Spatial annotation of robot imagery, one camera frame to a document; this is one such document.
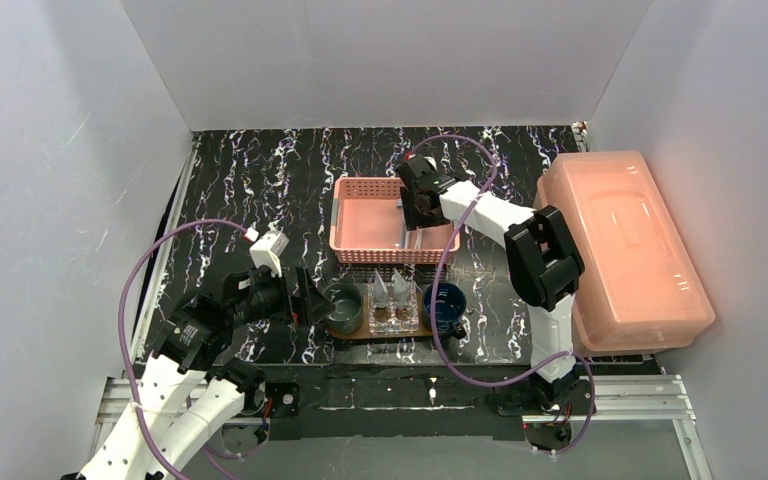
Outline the dark grey cup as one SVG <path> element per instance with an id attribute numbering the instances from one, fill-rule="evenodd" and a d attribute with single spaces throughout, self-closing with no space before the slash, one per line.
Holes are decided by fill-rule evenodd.
<path id="1" fill-rule="evenodd" d="M 340 335 L 349 335 L 360 328 L 363 297 L 354 284 L 333 283 L 323 290 L 323 296 L 334 307 L 325 319 L 329 329 Z"/>

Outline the white handled toothbrush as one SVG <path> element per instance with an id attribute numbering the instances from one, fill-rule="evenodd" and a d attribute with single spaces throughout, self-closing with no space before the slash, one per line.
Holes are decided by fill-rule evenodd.
<path id="1" fill-rule="evenodd" d="M 423 240 L 424 230 L 418 229 L 416 231 L 415 239 L 414 239 L 414 249 L 420 250 L 422 248 L 422 240 Z"/>

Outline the oval wooden tray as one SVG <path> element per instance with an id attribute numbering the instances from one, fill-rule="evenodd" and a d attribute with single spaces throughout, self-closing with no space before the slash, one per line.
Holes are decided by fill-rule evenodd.
<path id="1" fill-rule="evenodd" d="M 366 321 L 364 321 L 358 329 L 348 334 L 340 333 L 337 330 L 332 329 L 330 326 L 326 326 L 325 330 L 329 335 L 331 335 L 335 339 L 339 339 L 343 341 L 351 341 L 351 342 L 390 340 L 390 339 L 401 339 L 401 338 L 424 339 L 424 338 L 430 338 L 432 336 L 432 331 L 426 328 L 424 325 L 421 325 L 417 330 L 410 331 L 410 332 L 373 333 L 370 330 L 369 323 Z"/>

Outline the white toothpaste tube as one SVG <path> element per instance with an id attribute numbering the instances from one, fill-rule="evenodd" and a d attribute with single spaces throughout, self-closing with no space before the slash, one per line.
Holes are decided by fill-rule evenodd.
<path id="1" fill-rule="evenodd" d="M 375 310 L 387 310 L 390 304 L 388 286 L 378 270 L 374 271 L 372 284 L 372 306 Z"/>

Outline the clear plastic dimpled tray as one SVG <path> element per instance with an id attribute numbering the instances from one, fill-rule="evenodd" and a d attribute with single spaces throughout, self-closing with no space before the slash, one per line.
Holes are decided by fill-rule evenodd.
<path id="1" fill-rule="evenodd" d="M 420 327 L 418 308 L 418 288 L 415 282 L 409 281 L 413 287 L 411 305 L 406 315 L 397 315 L 392 300 L 392 283 L 386 283 L 390 293 L 390 304 L 387 310 L 375 310 L 372 306 L 372 284 L 366 285 L 365 320 L 373 333 L 410 332 Z"/>

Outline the red capped toothpaste tube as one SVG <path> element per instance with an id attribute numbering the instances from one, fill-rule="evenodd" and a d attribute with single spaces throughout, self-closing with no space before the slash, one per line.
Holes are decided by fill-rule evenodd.
<path id="1" fill-rule="evenodd" d="M 392 276 L 392 300 L 397 315 L 406 315 L 411 305 L 413 287 L 400 273 L 395 269 Z"/>

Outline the dark blue cup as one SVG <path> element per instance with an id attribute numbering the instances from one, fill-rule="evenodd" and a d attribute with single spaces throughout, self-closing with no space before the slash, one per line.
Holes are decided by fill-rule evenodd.
<path id="1" fill-rule="evenodd" d="M 429 331 L 432 330 L 430 320 L 432 287 L 429 286 L 423 293 L 422 308 L 420 310 L 420 322 Z M 463 291 L 454 284 L 442 282 L 438 286 L 435 300 L 435 324 L 441 339 L 453 337 L 464 339 L 466 328 L 462 318 L 466 311 L 467 301 Z"/>

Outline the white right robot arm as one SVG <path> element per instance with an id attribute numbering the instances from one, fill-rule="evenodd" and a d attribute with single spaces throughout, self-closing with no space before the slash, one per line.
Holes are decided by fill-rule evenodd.
<path id="1" fill-rule="evenodd" d="M 488 185 L 445 172 L 410 154 L 397 167 L 408 229 L 453 224 L 504 248 L 512 288 L 528 307 L 531 360 L 528 380 L 543 402 L 569 395 L 578 378 L 572 342 L 572 306 L 585 266 L 563 214 L 496 197 Z"/>

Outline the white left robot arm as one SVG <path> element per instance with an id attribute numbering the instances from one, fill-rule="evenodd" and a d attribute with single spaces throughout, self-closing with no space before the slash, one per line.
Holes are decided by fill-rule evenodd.
<path id="1" fill-rule="evenodd" d="M 75 479 L 180 479 L 184 466 L 220 427 L 252 407 L 265 389 L 264 372 L 216 358 L 236 329 L 261 320 L 314 325 L 335 310 L 331 295 L 305 268 L 296 286 L 267 266 L 230 274 L 221 298 L 198 292 L 184 298 L 149 353 L 132 399 L 107 439 Z"/>

